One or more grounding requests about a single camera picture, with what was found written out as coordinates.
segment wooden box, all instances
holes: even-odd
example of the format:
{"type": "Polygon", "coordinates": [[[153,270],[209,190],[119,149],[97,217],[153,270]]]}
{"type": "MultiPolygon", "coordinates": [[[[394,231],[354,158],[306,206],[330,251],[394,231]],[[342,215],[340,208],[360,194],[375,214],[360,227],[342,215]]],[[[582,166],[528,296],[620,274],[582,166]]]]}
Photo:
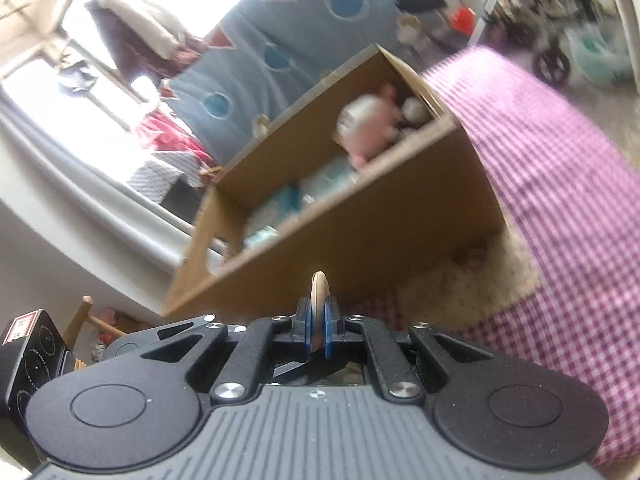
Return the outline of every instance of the wooden box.
{"type": "Polygon", "coordinates": [[[327,76],[270,124],[211,187],[196,232],[177,270],[164,315],[183,319],[214,312],[225,322],[290,314],[308,295],[316,270],[348,304],[389,289],[460,249],[498,232],[504,218],[463,127],[408,65],[372,46],[327,76]],[[371,161],[346,189],[315,203],[243,249],[249,213],[286,184],[296,184],[341,152],[332,140],[345,104],[380,84],[411,94],[433,120],[371,161]],[[211,274],[213,238],[231,253],[211,274]]]}

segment beige mat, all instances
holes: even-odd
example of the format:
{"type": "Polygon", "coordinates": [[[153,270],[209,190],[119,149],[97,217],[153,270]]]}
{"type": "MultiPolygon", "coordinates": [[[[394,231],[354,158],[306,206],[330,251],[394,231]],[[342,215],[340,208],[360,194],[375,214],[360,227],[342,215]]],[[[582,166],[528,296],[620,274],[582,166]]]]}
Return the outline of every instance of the beige mat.
{"type": "Polygon", "coordinates": [[[458,330],[507,308],[540,285],[532,254],[508,214],[484,246],[447,259],[398,287],[406,322],[458,330]]]}

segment gray ribbed surface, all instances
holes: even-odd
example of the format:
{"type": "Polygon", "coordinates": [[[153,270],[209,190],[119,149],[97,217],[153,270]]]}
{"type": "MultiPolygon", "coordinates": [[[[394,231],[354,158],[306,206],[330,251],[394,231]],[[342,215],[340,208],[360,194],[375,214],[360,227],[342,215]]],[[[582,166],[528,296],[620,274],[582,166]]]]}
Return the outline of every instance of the gray ribbed surface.
{"type": "MultiPolygon", "coordinates": [[[[415,406],[370,386],[267,386],[244,406],[216,409],[190,446],[138,472],[104,480],[593,480],[586,465],[548,474],[499,470],[446,442],[415,406]]],[[[81,480],[48,466],[38,480],[81,480]]]]}

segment pink stuffed toy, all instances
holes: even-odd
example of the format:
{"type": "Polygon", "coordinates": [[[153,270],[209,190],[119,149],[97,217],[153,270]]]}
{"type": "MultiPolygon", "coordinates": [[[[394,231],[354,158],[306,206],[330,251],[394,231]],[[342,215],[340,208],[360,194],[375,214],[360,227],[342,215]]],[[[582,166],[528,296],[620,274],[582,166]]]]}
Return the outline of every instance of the pink stuffed toy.
{"type": "Polygon", "coordinates": [[[349,162],[357,170],[397,139],[396,124],[402,114],[395,98],[396,89],[384,83],[378,95],[362,95],[340,112],[334,139],[349,153],[349,162]]]}

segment purple gingham fabric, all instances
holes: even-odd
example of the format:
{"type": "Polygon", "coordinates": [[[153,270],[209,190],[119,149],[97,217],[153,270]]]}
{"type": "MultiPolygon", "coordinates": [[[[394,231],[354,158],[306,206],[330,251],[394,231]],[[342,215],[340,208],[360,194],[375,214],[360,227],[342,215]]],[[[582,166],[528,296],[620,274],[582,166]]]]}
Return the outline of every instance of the purple gingham fabric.
{"type": "MultiPolygon", "coordinates": [[[[595,463],[640,452],[640,174],[564,98],[495,52],[424,78],[464,124],[542,286],[463,335],[590,384],[609,409],[595,463]]],[[[360,312],[401,322],[398,302],[360,312]]]]}

